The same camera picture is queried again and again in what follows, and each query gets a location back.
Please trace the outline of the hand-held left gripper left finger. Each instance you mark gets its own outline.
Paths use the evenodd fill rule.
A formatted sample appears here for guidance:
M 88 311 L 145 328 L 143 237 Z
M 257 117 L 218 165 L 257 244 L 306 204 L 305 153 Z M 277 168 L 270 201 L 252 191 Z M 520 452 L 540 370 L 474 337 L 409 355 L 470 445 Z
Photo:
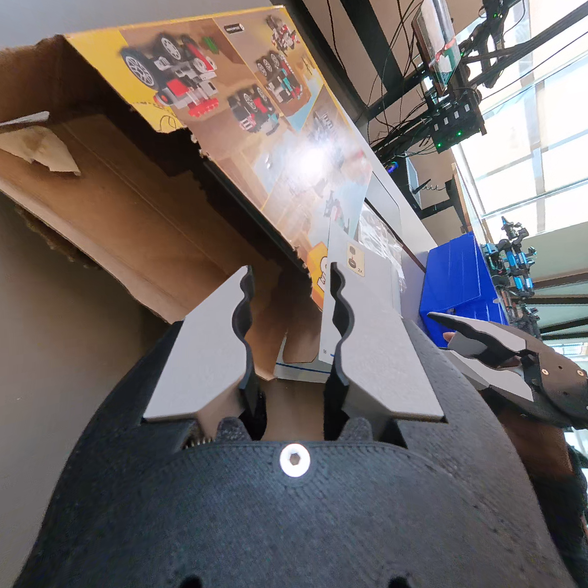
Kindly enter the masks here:
M 205 436 L 214 438 L 223 418 L 239 417 L 252 439 L 263 437 L 265 395 L 245 339 L 253 297 L 253 268 L 243 266 L 185 316 L 145 421 L 194 417 Z

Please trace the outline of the black metal frame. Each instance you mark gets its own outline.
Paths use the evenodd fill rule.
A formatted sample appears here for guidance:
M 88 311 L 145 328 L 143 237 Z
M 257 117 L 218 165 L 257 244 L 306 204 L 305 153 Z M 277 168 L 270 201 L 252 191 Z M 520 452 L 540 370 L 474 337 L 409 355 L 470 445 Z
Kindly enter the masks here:
M 394 1 L 272 1 L 290 14 L 341 105 L 360 126 L 400 90 L 400 25 Z

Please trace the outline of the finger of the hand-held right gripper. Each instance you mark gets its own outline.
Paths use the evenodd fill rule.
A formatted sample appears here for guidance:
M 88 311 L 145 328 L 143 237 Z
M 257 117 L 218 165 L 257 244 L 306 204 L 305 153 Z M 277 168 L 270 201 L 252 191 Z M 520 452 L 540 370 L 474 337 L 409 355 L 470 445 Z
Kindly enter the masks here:
M 452 364 L 478 391 L 490 389 L 506 398 L 517 397 L 534 402 L 531 387 L 516 371 L 494 369 L 477 359 L 463 357 L 455 351 L 452 351 Z
M 479 319 L 440 312 L 429 312 L 428 318 L 452 330 L 454 337 L 447 344 L 445 357 L 456 367 L 531 367 L 536 354 L 527 348 L 527 341 L 516 330 Z

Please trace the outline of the yellow toy brick box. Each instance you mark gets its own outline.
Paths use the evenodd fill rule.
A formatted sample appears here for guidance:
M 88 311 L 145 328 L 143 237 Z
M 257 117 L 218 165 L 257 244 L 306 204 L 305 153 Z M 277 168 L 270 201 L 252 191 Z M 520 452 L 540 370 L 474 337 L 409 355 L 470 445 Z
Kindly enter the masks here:
M 371 178 L 284 7 L 1 50 L 1 192 L 52 247 L 167 323 L 253 268 L 267 440 L 322 437 L 319 282 Z

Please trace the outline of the person's right forearm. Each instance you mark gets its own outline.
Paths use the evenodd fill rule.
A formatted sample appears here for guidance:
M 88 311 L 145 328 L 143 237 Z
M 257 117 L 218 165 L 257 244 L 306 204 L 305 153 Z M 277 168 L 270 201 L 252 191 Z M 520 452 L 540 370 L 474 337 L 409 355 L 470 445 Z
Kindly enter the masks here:
M 587 587 L 587 458 L 567 445 L 573 473 L 537 477 L 535 492 L 550 537 L 577 587 Z

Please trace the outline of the clear plastic bag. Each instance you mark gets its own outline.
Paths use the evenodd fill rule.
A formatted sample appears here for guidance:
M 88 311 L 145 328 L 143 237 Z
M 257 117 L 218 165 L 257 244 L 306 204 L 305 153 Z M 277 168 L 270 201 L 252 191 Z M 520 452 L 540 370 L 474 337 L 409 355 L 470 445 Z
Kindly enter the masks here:
M 406 281 L 401 265 L 401 244 L 366 202 L 362 205 L 357 235 L 360 244 L 391 262 L 398 275 L 399 291 L 404 292 Z

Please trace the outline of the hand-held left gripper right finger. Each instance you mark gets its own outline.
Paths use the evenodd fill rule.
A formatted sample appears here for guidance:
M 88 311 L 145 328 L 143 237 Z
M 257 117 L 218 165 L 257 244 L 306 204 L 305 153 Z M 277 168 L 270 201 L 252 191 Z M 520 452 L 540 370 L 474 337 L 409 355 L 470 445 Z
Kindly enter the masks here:
M 396 422 L 446 423 L 400 312 L 367 293 L 350 272 L 330 264 L 333 323 L 341 337 L 324 390 L 324 438 L 336 440 L 356 417 L 375 440 L 399 439 Z

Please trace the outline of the building instruction booklet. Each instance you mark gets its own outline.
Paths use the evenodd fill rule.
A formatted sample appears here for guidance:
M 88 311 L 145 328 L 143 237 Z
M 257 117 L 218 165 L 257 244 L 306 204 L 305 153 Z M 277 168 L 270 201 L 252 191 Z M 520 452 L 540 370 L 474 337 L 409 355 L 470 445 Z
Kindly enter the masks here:
M 330 266 L 336 262 L 364 287 L 361 301 L 378 298 L 400 311 L 400 280 L 393 262 L 349 237 L 330 221 L 328 243 L 320 242 L 308 257 L 312 290 L 295 302 L 274 375 L 278 379 L 325 383 L 341 335 L 333 323 Z

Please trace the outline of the hanging flat monitor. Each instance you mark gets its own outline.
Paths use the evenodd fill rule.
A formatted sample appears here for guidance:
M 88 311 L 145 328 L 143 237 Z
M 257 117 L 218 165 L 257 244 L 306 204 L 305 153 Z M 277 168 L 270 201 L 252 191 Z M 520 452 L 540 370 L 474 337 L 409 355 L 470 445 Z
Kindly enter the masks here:
M 437 95 L 443 96 L 461 60 L 446 1 L 422 1 L 411 26 L 424 72 Z

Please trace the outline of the blue plastic bin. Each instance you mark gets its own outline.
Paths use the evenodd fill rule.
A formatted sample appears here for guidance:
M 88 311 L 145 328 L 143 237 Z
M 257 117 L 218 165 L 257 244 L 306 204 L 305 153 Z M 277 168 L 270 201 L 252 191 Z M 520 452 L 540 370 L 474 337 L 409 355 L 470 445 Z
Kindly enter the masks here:
M 473 232 L 429 252 L 419 312 L 440 348 L 447 345 L 443 334 L 449 328 L 430 319 L 430 312 L 509 324 Z

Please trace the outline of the person's right hand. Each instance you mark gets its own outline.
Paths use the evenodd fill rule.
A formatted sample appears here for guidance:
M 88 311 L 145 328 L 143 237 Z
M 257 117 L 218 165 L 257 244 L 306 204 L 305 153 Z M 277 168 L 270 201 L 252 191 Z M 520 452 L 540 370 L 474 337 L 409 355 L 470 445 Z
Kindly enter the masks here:
M 526 415 L 490 390 L 480 392 L 514 445 L 530 477 L 563 481 L 575 471 L 563 431 Z

